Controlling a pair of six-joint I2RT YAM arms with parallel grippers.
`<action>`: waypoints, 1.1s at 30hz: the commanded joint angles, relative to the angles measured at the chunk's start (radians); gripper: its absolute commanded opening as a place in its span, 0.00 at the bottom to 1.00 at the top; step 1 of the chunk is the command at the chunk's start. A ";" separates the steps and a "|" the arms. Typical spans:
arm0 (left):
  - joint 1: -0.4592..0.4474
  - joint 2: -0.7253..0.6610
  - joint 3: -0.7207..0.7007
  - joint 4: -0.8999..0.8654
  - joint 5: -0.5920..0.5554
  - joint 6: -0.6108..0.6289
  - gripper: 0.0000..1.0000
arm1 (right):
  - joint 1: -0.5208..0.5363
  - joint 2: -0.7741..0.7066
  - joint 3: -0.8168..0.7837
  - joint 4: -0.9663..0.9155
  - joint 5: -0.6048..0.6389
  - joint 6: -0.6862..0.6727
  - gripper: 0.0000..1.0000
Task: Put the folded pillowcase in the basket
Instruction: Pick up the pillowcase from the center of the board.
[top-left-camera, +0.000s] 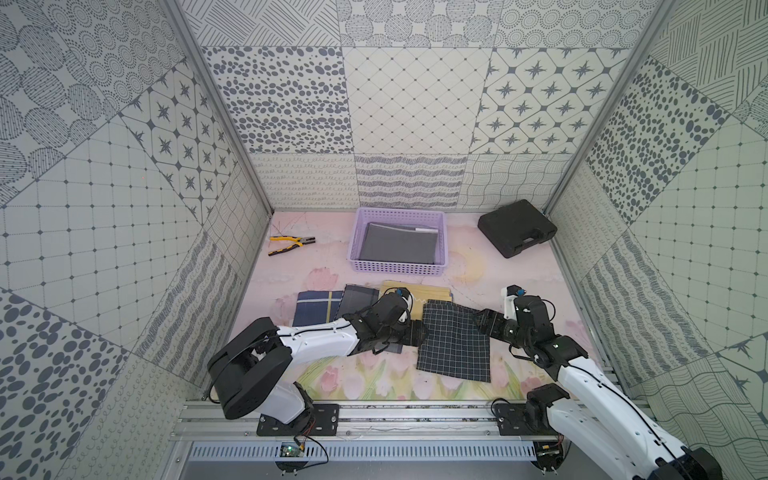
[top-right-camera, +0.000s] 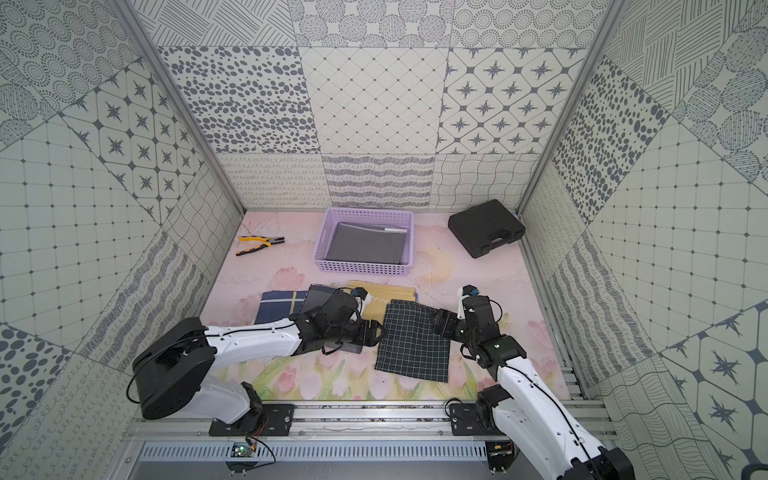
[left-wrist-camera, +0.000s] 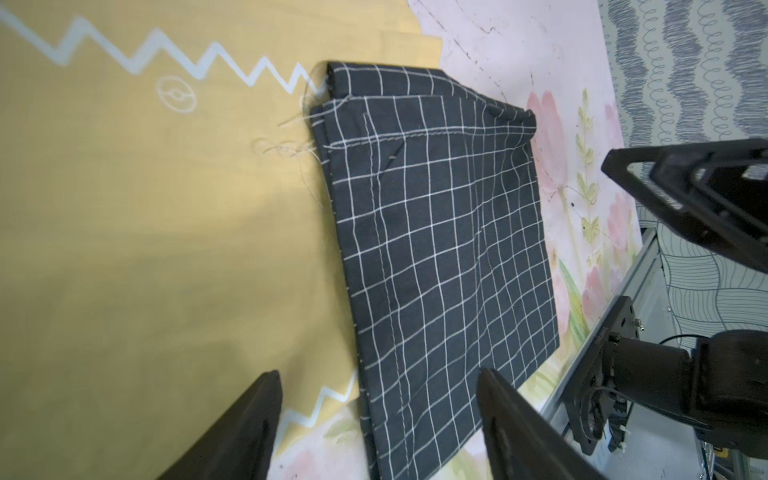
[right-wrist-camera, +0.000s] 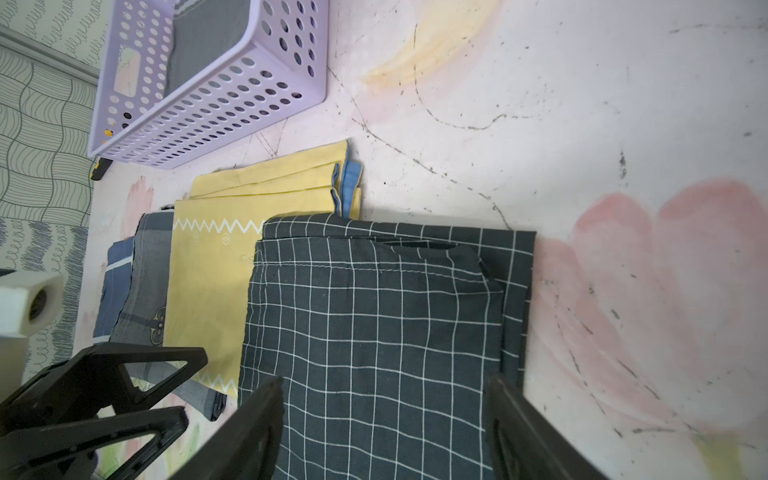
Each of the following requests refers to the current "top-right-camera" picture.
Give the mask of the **yellow zigzag pillowcase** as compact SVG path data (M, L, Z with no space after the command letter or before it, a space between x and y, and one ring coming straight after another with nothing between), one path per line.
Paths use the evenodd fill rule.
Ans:
M417 293L414 288L375 284L363 281L350 281L350 288L363 288L367 291L367 305L362 311L362 316L366 320L375 320L381 324L384 323L384 316L387 305L393 300L413 301L417 299Z

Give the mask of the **black white grid pillowcase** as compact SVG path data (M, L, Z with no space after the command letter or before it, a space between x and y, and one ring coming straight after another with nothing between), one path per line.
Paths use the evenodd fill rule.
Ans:
M450 341L434 332L437 309L407 300L386 307L386 335L378 344L375 369L385 373L447 383Z

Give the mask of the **purple plastic basket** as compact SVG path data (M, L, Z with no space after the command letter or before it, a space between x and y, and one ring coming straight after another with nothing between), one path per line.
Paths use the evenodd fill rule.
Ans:
M401 264L355 263L326 260L325 256L336 226L341 222L389 225L408 230ZM327 272L401 276L409 272L414 259L415 217L411 211L332 207L326 210L315 246L314 261Z

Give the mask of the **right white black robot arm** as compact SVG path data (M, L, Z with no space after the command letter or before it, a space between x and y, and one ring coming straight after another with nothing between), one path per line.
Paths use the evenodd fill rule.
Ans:
M441 309L432 323L495 381L477 394L485 427L508 437L544 479L633 479L627 455L589 433L541 380L520 343L500 331L496 302L472 285L458 298L456 313Z

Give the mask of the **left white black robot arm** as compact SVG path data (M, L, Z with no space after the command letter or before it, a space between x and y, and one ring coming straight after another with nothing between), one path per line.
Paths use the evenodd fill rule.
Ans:
M252 385L225 382L215 372L259 358L375 347L387 330L364 318L368 303L363 288L337 289L323 304L270 323L219 327L183 319L135 358L126 396L146 420L190 412L254 431L260 396Z

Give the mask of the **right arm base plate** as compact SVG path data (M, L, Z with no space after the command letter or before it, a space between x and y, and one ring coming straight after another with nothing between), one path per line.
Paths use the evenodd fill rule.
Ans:
M509 402L476 403L448 402L444 411L453 436L500 436L517 438L529 434L528 424L516 418Z

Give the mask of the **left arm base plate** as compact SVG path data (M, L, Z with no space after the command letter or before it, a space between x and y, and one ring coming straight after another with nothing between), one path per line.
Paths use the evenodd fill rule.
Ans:
M294 404L262 404L232 424L214 419L208 434L211 437L288 436L294 412Z

